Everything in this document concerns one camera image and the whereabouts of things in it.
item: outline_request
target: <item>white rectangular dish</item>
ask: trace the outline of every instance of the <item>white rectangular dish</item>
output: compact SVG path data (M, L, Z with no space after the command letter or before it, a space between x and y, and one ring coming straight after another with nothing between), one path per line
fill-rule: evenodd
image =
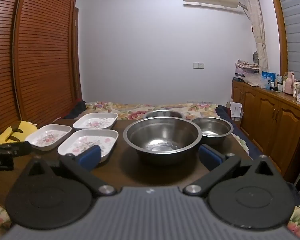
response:
M114 130L79 130L73 133L59 146L58 153L60 155L72 153L73 155L78 156L93 145L99 145L101 148L100 162L103 162L108 158L118 136L118 132Z
M48 124L28 135L26 141L41 151L49 151L69 137L71 127L61 124Z
M117 120L116 113L91 113L81 117L73 124L73 128L80 129L111 129Z

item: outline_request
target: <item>stainless steel bowl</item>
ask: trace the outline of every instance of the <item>stainless steel bowl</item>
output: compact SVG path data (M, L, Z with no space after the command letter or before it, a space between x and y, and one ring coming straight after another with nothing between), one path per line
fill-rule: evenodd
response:
M155 110L148 112L143 115L143 119L149 118L149 117L157 117L157 116L170 116L170 117L178 117L185 119L185 115L172 110Z
M217 117L198 117L191 120L202 130L201 143L217 145L223 143L227 135L233 132L233 126L228 121Z
M176 117L150 117L129 125L123 138L139 157L151 164L181 162L200 142L202 131L195 123Z

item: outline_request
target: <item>blue box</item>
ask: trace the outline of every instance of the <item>blue box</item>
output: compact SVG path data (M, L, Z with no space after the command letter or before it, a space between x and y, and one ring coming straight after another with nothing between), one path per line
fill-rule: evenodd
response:
M271 77L271 81L273 81L273 82L275 81L275 73L263 71L262 76L265 77L265 79L267 77Z

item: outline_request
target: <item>dark wooden table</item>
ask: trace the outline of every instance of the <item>dark wooden table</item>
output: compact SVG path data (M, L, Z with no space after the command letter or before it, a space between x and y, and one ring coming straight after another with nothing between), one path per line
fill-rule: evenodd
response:
M61 119L55 123L72 126L75 120ZM168 167L155 167L142 163L136 151L123 140L123 130L132 120L118 120L113 130L119 133L119 138L108 160L101 163L92 171L98 178L106 181L117 189L122 186L166 186L177 185L181 188L208 173L208 169L199 161L197 155L191 155L184 163ZM229 135L222 146L215 147L219 152L235 153L249 159L241 145ZM0 205L18 178L21 171L34 155L41 155L46 160L55 160L58 156L57 148L42 152L34 149L31 155L16 157L14 171L0 171Z

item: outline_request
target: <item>black circular disc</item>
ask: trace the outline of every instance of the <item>black circular disc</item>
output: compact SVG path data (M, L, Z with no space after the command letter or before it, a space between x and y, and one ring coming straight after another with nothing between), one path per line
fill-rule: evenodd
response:
M22 190L12 190L6 208L11 219L23 227L55 229L79 219L88 211L91 201L85 185L56 177L53 183L34 183Z
M212 210L223 221L240 227L266 229L286 223L294 208L285 182L268 177L225 180L208 195Z

